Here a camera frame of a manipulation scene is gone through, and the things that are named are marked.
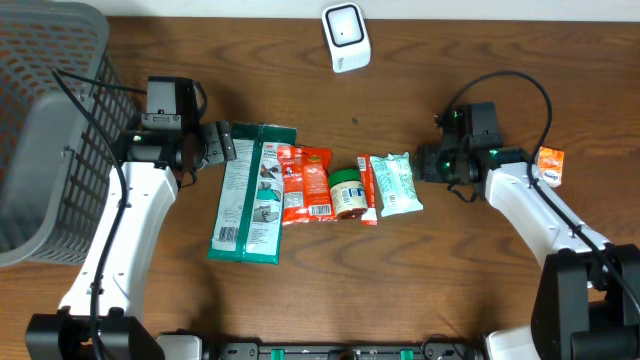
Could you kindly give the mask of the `green white package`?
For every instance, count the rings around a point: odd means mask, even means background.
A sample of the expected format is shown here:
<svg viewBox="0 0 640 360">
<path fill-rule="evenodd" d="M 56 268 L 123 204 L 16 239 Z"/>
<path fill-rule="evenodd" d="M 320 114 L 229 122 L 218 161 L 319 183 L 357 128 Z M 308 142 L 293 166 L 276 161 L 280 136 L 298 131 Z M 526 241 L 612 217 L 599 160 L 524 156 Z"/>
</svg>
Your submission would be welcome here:
<svg viewBox="0 0 640 360">
<path fill-rule="evenodd" d="M 208 259 L 279 263 L 284 183 L 278 150 L 296 137 L 291 127 L 233 126 L 236 158 L 225 166 Z"/>
</svg>

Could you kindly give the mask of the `small orange carton box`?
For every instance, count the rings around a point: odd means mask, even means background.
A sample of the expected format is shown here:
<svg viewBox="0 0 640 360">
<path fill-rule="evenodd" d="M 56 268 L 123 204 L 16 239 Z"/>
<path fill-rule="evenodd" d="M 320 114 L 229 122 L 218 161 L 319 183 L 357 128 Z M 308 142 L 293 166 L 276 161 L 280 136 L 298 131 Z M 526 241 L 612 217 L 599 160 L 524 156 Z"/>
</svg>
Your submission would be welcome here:
<svg viewBox="0 0 640 360">
<path fill-rule="evenodd" d="M 542 146 L 536 158 L 536 165 L 542 178 L 552 188 L 562 183 L 565 154 L 562 150 Z"/>
</svg>

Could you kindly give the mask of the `mint green wipes pack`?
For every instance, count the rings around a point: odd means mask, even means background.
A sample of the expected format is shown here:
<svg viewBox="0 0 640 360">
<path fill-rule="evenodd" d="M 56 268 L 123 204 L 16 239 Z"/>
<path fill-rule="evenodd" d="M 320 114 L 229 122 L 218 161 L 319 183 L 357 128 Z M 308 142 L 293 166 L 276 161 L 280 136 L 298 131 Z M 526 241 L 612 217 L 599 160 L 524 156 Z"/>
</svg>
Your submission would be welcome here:
<svg viewBox="0 0 640 360">
<path fill-rule="evenodd" d="M 372 156 L 370 161 L 376 177 L 383 208 L 382 217 L 422 211 L 410 165 L 408 152 L 386 157 Z"/>
</svg>

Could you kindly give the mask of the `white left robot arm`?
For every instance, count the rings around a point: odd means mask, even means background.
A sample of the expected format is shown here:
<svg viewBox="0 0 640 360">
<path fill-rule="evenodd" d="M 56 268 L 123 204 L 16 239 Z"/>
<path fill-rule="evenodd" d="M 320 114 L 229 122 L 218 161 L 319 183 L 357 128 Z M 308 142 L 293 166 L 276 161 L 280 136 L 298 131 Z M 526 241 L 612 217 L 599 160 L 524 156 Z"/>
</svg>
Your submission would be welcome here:
<svg viewBox="0 0 640 360">
<path fill-rule="evenodd" d="M 33 359 L 206 359 L 205 340 L 180 331 L 152 336 L 142 324 L 144 290 L 164 219 L 179 186 L 169 167 L 126 162 L 110 173 L 93 243 L 54 314 L 32 316 Z"/>
</svg>

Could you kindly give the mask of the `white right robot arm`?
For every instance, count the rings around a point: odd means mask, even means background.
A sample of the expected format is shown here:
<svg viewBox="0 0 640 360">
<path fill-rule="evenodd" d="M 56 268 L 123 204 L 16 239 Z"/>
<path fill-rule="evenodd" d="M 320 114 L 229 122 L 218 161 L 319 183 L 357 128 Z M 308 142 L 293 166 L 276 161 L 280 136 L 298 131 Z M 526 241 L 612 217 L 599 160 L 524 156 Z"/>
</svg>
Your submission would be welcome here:
<svg viewBox="0 0 640 360">
<path fill-rule="evenodd" d="M 636 359 L 639 249 L 614 245 L 582 222 L 518 148 L 422 145 L 417 179 L 473 187 L 497 209 L 542 268 L 528 325 L 485 338 L 488 359 Z"/>
</svg>

